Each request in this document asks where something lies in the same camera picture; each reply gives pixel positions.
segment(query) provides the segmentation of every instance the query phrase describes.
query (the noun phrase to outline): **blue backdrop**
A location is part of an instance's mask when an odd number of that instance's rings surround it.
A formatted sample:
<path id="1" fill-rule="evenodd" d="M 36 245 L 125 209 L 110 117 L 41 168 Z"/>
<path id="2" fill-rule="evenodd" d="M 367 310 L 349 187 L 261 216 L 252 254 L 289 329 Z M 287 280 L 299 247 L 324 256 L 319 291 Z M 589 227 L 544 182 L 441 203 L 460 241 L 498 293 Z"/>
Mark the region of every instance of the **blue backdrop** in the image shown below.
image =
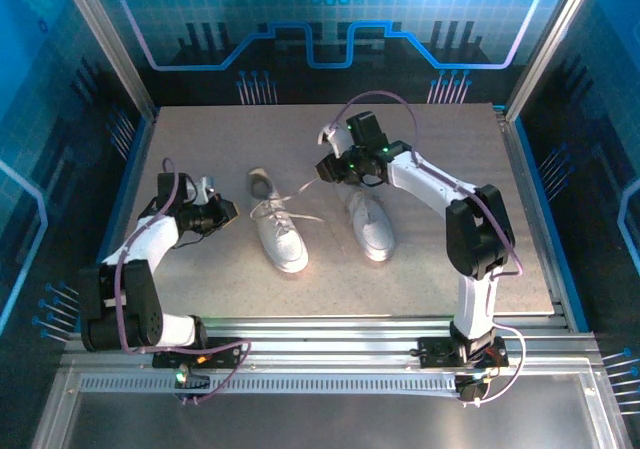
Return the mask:
<path id="1" fill-rule="evenodd" d="M 504 103 L 558 2 L 102 1 L 159 104 Z"/>
<path id="2" fill-rule="evenodd" d="M 73 286 L 95 261 L 140 116 L 71 0 L 0 0 L 0 33 L 0 447 L 11 448 L 30 445 L 75 324 L 47 284 Z"/>
<path id="3" fill-rule="evenodd" d="M 640 0 L 586 0 L 522 117 L 605 356 L 640 351 L 639 23 Z"/>

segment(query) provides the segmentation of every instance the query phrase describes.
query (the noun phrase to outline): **shoe toe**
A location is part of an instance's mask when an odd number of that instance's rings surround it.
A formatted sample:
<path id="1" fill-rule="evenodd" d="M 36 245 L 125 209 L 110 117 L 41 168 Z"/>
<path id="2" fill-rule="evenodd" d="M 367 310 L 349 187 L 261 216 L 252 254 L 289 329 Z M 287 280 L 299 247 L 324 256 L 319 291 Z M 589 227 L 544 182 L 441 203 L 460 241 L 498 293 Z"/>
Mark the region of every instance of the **shoe toe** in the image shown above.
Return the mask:
<path id="1" fill-rule="evenodd" d="M 307 248 L 296 231 L 280 236 L 270 256 L 280 270 L 290 273 L 301 271 L 309 262 Z"/>
<path id="2" fill-rule="evenodd" d="M 391 257 L 395 248 L 393 228 L 382 209 L 371 208 L 369 217 L 354 218 L 353 230 L 369 259 L 382 262 Z"/>

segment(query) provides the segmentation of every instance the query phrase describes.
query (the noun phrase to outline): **shoelace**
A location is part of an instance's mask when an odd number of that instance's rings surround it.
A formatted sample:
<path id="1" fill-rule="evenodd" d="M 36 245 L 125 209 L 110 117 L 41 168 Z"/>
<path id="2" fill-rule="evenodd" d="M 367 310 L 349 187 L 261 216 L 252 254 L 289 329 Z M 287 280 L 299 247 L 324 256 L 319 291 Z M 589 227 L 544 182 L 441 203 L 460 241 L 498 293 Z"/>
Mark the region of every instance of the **shoelace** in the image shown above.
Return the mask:
<path id="1" fill-rule="evenodd" d="M 295 191 L 293 194 L 290 194 L 288 196 L 270 197 L 268 199 L 265 199 L 264 201 L 260 201 L 260 203 L 256 207 L 254 207 L 253 210 L 249 213 L 249 217 L 253 220 L 258 220 L 258 219 L 262 219 L 263 217 L 275 216 L 273 218 L 273 221 L 274 221 L 274 224 L 278 227 L 278 232 L 276 233 L 277 236 L 281 234 L 282 230 L 286 229 L 285 223 L 287 218 L 296 217 L 298 219 L 309 219 L 311 221 L 324 222 L 324 219 L 321 219 L 316 216 L 310 216 L 308 214 L 296 214 L 295 212 L 289 212 L 279 207 L 274 207 L 274 203 L 286 202 L 290 199 L 293 199 L 296 196 L 299 196 L 305 189 L 307 189 L 311 184 L 313 184 L 317 180 L 318 180 L 317 177 L 315 179 L 312 179 L 311 181 L 307 182 L 302 187 L 300 187 L 300 189 Z M 264 214 L 256 215 L 256 211 L 258 211 L 258 209 L 264 209 L 265 210 Z"/>

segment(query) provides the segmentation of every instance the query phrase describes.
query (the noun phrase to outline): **black bracket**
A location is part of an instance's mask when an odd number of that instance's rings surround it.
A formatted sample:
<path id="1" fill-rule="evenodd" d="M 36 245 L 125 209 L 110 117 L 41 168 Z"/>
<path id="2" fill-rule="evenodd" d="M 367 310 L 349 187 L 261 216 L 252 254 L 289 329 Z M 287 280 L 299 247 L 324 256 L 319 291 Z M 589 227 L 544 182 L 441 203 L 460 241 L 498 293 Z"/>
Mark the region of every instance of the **black bracket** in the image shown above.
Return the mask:
<path id="1" fill-rule="evenodd" d="M 209 337 L 205 348 L 213 349 L 241 340 L 242 339 L 237 337 Z M 153 355 L 151 365 L 156 369 L 179 369 L 182 364 L 185 364 L 190 369 L 235 369 L 240 363 L 241 358 L 241 346 L 232 347 L 231 349 L 226 349 L 210 356 L 195 356 L 171 351 L 156 352 Z"/>
<path id="2" fill-rule="evenodd" d="M 500 191 L 492 185 L 476 188 L 476 196 L 489 208 L 511 245 L 516 240 Z M 467 197 L 446 209 L 447 255 L 463 276 L 481 280 L 494 268 L 507 264 L 508 252 L 486 214 Z"/>
<path id="3" fill-rule="evenodd" d="M 450 337 L 421 337 L 418 348 L 411 349 L 410 354 L 420 360 L 421 369 L 509 367 L 507 348 L 501 337 L 495 337 L 493 343 L 466 361 L 461 357 L 459 344 Z"/>
<path id="4" fill-rule="evenodd" d="M 78 273 L 82 343 L 89 351 L 120 349 L 114 297 L 115 266 L 85 267 Z M 121 289 L 126 295 L 122 312 L 130 347 L 155 346 L 162 336 L 162 308 L 148 261 L 130 261 L 122 270 Z"/>

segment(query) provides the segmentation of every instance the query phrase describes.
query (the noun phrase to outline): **aluminum frame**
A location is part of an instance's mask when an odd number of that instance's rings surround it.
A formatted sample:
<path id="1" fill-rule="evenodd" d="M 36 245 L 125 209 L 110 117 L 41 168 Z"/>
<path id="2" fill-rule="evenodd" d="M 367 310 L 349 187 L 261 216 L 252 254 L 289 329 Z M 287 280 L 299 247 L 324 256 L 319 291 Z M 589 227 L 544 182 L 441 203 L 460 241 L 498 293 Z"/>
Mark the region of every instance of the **aluminum frame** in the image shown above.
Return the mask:
<path id="1" fill-rule="evenodd" d="M 100 0 L 73 1 L 142 117 L 147 121 L 155 120 L 151 96 Z"/>
<path id="2" fill-rule="evenodd" d="M 144 109 L 143 114 L 149 114 L 149 111 L 153 111 L 153 105 L 148 93 L 144 86 L 143 91 L 140 91 L 141 81 L 135 67 L 99 1 L 75 1 L 136 105 L 139 105 L 139 109 Z M 501 124 L 530 224 L 541 229 L 540 234 L 533 231 L 534 238 L 537 238 L 536 246 L 552 292 L 555 311 L 552 315 L 497 314 L 496 319 L 502 324 L 519 328 L 527 339 L 528 357 L 523 377 L 543 374 L 576 375 L 599 446 L 607 449 L 626 448 L 632 447 L 631 442 L 608 383 L 597 343 L 592 334 L 571 332 L 576 328 L 575 318 L 557 268 L 557 259 L 535 196 L 533 182 L 530 175 L 527 176 L 522 146 L 513 126 L 582 1 L 565 0 L 546 40 L 510 99 L 506 120 Z M 97 15 L 92 6 L 98 8 Z M 369 377 L 372 374 L 383 374 L 401 378 L 407 374 L 446 372 L 420 369 L 417 359 L 412 358 L 408 351 L 416 347 L 418 337 L 448 336 L 449 319 L 256 318 L 205 322 L 211 335 L 252 340 L 252 354 L 239 372 L 239 376 L 247 379 L 257 379 L 265 374 L 281 377 L 300 374 Z M 506 339 L 512 364 L 516 363 L 519 361 L 520 351 L 517 340 L 510 334 L 501 335 Z M 64 447 L 65 440 L 73 429 L 73 418 L 80 400 L 78 396 L 83 391 L 84 375 L 117 374 L 126 379 L 141 374 L 166 374 L 166 371 L 151 368 L 150 363 L 151 355 L 88 353 L 79 338 L 72 339 L 62 357 L 33 447 Z M 513 366 L 504 373 L 513 373 Z"/>
<path id="3" fill-rule="evenodd" d="M 522 108 L 534 91 L 536 84 L 549 65 L 562 39 L 564 39 L 571 21 L 583 2 L 584 0 L 564 0 L 562 7 L 557 12 L 557 16 L 546 34 L 546 38 L 538 46 L 531 63 L 528 64 L 525 73 L 518 81 L 515 91 L 507 102 L 507 122 L 514 122 L 520 115 Z"/>
<path id="4" fill-rule="evenodd" d="M 560 315 L 500 316 L 498 320 L 519 328 L 527 339 L 527 365 L 522 377 L 575 375 L 599 446 L 607 449 L 632 447 L 592 334 L 569 333 Z M 372 375 L 402 381 L 408 375 L 428 378 L 430 374 L 446 376 L 455 372 L 420 369 L 417 359 L 409 354 L 418 337 L 446 336 L 448 324 L 448 319 L 441 318 L 221 319 L 207 321 L 207 331 L 210 335 L 242 335 L 252 340 L 253 351 L 238 373 L 238 377 L 245 381 L 264 379 L 265 375 L 285 381 L 303 377 L 313 379 L 315 376 L 319 379 L 333 377 L 340 382 L 342 379 L 366 380 Z M 506 333 L 501 335 L 507 340 L 512 364 L 504 375 L 510 375 L 519 362 L 518 341 Z M 151 358 L 150 354 L 89 353 L 78 337 L 73 338 L 67 344 L 32 447 L 64 447 L 73 430 L 73 418 L 79 406 L 78 395 L 94 392 L 83 389 L 83 376 L 111 374 L 121 381 L 134 381 L 140 376 L 173 373 L 171 370 L 153 369 Z M 218 379 L 226 372 L 211 371 Z M 158 392 L 151 388 L 128 391 L 127 385 L 126 382 L 122 384 L 122 392 Z M 248 388 L 250 385 L 245 383 L 238 387 Z M 304 393 L 336 393 L 328 390 L 330 386 L 326 384 L 320 387 L 321 390 L 306 390 Z M 290 394 L 292 390 L 282 385 L 261 393 Z M 436 395 L 429 391 L 422 393 Z"/>

